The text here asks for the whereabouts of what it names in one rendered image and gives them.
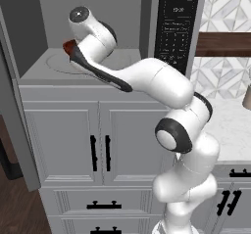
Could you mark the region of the grey cupboard door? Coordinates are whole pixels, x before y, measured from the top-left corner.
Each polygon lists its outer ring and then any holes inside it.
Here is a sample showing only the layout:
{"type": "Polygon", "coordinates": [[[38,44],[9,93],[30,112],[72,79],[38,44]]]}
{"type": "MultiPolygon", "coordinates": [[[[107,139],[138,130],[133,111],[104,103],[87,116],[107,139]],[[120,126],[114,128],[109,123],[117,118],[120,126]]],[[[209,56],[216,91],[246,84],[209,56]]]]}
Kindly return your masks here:
{"type": "MultiPolygon", "coordinates": [[[[229,228],[251,228],[251,182],[235,182],[232,192],[241,190],[242,194],[231,216],[228,216],[227,226],[229,228]]],[[[229,203],[234,195],[231,193],[229,203]]]]}
{"type": "Polygon", "coordinates": [[[24,108],[43,187],[102,183],[97,103],[25,102],[24,108]],[[96,138],[97,171],[92,166],[90,135],[96,138]]]}
{"type": "Polygon", "coordinates": [[[219,182],[215,196],[205,200],[193,212],[191,224],[202,234],[209,234],[213,222],[217,219],[217,204],[223,199],[223,191],[231,188],[230,182],[219,182]]]}
{"type": "Polygon", "coordinates": [[[168,109],[158,102],[100,102],[104,183],[111,186],[151,186],[173,166],[174,154],[156,140],[155,127],[168,109]],[[105,136],[111,139],[111,171],[106,167],[105,136]]]}

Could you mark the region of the red bowl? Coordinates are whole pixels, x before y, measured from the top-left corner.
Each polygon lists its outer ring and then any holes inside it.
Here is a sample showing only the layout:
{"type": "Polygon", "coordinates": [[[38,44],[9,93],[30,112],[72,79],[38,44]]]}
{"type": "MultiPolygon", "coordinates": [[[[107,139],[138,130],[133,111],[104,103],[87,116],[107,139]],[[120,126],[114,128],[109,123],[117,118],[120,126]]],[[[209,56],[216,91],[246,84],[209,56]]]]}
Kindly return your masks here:
{"type": "Polygon", "coordinates": [[[75,46],[76,46],[76,41],[74,39],[69,40],[63,44],[63,48],[68,55],[72,53],[75,46]]]}

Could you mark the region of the grey microwave oven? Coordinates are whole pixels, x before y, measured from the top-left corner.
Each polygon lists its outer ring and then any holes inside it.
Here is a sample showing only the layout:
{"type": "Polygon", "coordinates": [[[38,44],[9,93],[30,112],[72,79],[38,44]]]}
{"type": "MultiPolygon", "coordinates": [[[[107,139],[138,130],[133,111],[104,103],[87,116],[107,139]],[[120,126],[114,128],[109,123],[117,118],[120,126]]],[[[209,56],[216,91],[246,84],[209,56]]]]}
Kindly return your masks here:
{"type": "Polygon", "coordinates": [[[73,38],[70,11],[87,7],[117,35],[104,61],[113,70],[145,58],[190,75],[205,0],[0,0],[0,44],[10,77],[24,85],[84,85],[63,50],[73,38]]]}

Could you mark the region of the grey drawer front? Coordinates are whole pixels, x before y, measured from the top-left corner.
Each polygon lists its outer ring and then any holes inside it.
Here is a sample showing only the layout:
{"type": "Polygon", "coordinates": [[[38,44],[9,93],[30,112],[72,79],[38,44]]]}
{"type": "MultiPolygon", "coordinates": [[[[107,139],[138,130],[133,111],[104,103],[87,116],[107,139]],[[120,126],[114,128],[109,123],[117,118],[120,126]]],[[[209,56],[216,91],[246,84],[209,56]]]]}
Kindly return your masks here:
{"type": "Polygon", "coordinates": [[[217,164],[212,173],[217,178],[218,181],[231,181],[231,182],[239,182],[239,181],[248,181],[251,182],[251,178],[237,178],[230,177],[229,173],[232,169],[235,169],[236,172],[241,172],[243,169],[246,169],[248,172],[251,172],[251,164],[217,164]]]}
{"type": "Polygon", "coordinates": [[[161,220],[160,215],[137,216],[49,216],[52,234],[89,234],[96,226],[111,229],[117,226],[123,234],[151,234],[154,226],[161,220]]]}
{"type": "Polygon", "coordinates": [[[159,203],[150,188],[132,187],[67,187],[41,188],[39,194],[49,216],[78,215],[146,215],[162,214],[164,205],[159,203]],[[120,210],[88,210],[93,201],[110,204],[116,201],[120,210]]]}

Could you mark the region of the brown wooden shelf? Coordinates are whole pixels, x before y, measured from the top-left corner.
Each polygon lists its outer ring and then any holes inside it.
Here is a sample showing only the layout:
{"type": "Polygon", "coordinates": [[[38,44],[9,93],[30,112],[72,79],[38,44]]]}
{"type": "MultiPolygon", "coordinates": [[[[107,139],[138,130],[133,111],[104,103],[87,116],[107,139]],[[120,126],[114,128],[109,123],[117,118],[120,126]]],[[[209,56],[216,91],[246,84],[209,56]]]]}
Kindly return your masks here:
{"type": "Polygon", "coordinates": [[[251,57],[251,32],[200,32],[196,57],[251,57]]]}

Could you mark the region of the beige rounded object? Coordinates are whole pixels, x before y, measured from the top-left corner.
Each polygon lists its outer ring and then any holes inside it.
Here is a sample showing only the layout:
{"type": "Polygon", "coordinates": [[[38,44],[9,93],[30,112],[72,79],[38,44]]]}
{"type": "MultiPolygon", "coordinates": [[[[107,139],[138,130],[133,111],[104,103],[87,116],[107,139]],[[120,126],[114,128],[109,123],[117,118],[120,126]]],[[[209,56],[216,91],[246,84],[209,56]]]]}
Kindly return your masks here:
{"type": "Polygon", "coordinates": [[[248,86],[243,102],[242,102],[242,106],[251,111],[251,84],[248,86]]]}

